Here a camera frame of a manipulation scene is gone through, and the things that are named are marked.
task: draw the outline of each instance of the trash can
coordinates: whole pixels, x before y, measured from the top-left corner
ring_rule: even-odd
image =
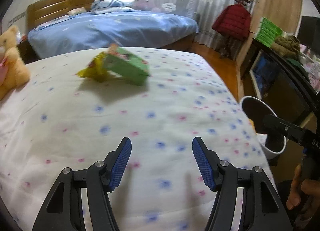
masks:
[[[263,124],[263,118],[267,114],[277,116],[276,113],[263,101],[252,96],[244,96],[241,98],[240,107],[247,117],[254,122],[256,133],[268,135],[265,143],[260,143],[266,158],[271,160],[280,155],[286,146],[285,136],[271,131]]]

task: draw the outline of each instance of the red puffer jacket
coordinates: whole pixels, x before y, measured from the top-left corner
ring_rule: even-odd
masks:
[[[250,13],[241,4],[230,5],[217,18],[212,29],[244,41],[249,36],[250,19]]]

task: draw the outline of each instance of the silver bolt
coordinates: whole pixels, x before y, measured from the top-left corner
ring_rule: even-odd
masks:
[[[226,167],[226,166],[229,166],[229,162],[226,160],[222,160],[222,161],[220,161],[220,165],[223,167]]]
[[[70,168],[64,168],[64,169],[62,170],[62,173],[63,173],[63,174],[68,174],[70,171],[71,171]]]
[[[95,163],[95,166],[96,167],[102,167],[104,165],[104,161],[97,161],[96,163]]]
[[[257,173],[261,173],[261,172],[262,172],[262,168],[259,167],[259,166],[255,166],[255,167],[254,167],[254,170],[255,170]]]

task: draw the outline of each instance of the bed sheet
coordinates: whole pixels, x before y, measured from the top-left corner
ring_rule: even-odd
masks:
[[[69,52],[105,48],[111,43],[124,47],[160,48],[198,33],[190,18],[151,11],[81,13],[28,33],[28,41],[41,58]]]
[[[132,154],[120,186],[109,194],[120,230],[204,230],[215,193],[194,159],[196,136],[221,159],[245,169],[259,165],[272,180],[247,117],[201,56],[126,49],[149,62],[146,85],[78,78],[75,73],[102,51],[84,50],[28,64],[30,82],[2,100],[0,195],[23,230],[32,229],[64,167],[89,167],[123,137],[131,139]],[[84,219],[91,230],[86,201]]]

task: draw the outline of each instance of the wall socket panel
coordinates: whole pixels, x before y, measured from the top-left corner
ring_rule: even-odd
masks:
[[[23,13],[20,13],[18,16],[15,16],[12,20],[10,20],[8,22],[8,27],[10,27],[14,22],[16,22],[17,20],[21,19],[25,15],[26,15],[26,12],[24,11]]]

